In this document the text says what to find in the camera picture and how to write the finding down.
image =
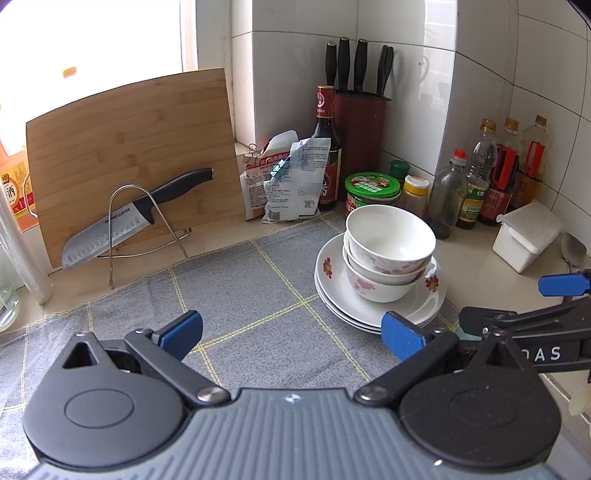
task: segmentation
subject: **white plate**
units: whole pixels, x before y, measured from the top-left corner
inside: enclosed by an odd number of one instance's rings
[[[337,307],[335,307],[333,305],[333,303],[326,297],[326,294],[323,292],[322,288],[320,287],[320,284],[318,282],[318,277],[316,276],[316,274],[314,274],[314,285],[316,285],[316,291],[318,292],[320,299],[326,305],[326,308],[328,308],[332,313],[334,313],[337,318],[339,318],[343,322],[351,325],[352,327],[355,327],[359,330],[363,330],[364,332],[375,333],[376,335],[381,334],[381,332],[382,332],[381,329],[375,328],[375,327],[370,327],[369,325],[358,322],[357,320],[353,320],[352,318],[347,317],[343,312],[340,312],[339,309]]]
[[[374,328],[381,327],[382,317],[389,310],[397,312],[415,325],[423,325],[435,318],[443,305],[447,290],[447,282],[435,257],[431,258],[431,264],[427,266],[425,282],[417,283],[400,300],[376,303],[360,296],[347,279],[342,256],[343,236],[342,233],[329,240],[316,259],[316,275],[320,287],[338,311]]]

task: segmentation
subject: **green jar lid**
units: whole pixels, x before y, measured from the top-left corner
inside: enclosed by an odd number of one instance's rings
[[[404,160],[392,160],[390,162],[390,175],[395,179],[404,179],[410,171],[410,163]]]
[[[353,173],[345,180],[345,188],[353,195],[369,199],[395,197],[400,192],[398,180],[384,173],[363,171]]]

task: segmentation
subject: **liquor bottle label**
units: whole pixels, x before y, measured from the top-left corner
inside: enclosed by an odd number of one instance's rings
[[[341,149],[331,150],[324,169],[322,191],[318,203],[335,202],[340,180],[340,153]]]

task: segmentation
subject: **plastic bottle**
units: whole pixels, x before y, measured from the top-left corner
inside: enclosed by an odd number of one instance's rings
[[[486,225],[497,225],[496,217],[506,212],[515,186],[515,174],[519,168],[521,142],[517,138],[519,122],[512,118],[505,120],[503,131],[497,135],[499,152],[496,165],[491,173],[491,185],[486,192],[478,221]]]
[[[407,175],[404,179],[404,188],[400,200],[396,206],[422,217],[427,206],[428,191],[428,180]]]
[[[523,155],[519,158],[519,171],[509,209],[515,210],[531,203],[540,191],[546,171],[550,137],[546,133],[546,119],[535,117],[535,124],[523,130]]]
[[[449,237],[456,226],[468,192],[464,165],[466,165],[466,152],[456,150],[450,159],[449,166],[439,172],[433,182],[425,222],[431,227],[436,238]]]
[[[480,125],[480,141],[474,147],[474,152],[466,164],[468,193],[456,224],[465,230],[470,230],[476,225],[491,182],[491,171],[498,156],[495,135],[496,122],[483,118]]]

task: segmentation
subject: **spoon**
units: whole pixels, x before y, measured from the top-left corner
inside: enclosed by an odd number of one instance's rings
[[[573,267],[578,268],[583,265],[585,256],[587,255],[587,247],[570,233],[564,232],[560,240],[560,253],[569,265],[569,273],[572,273]],[[570,296],[564,297],[562,303],[566,303],[572,299]]]

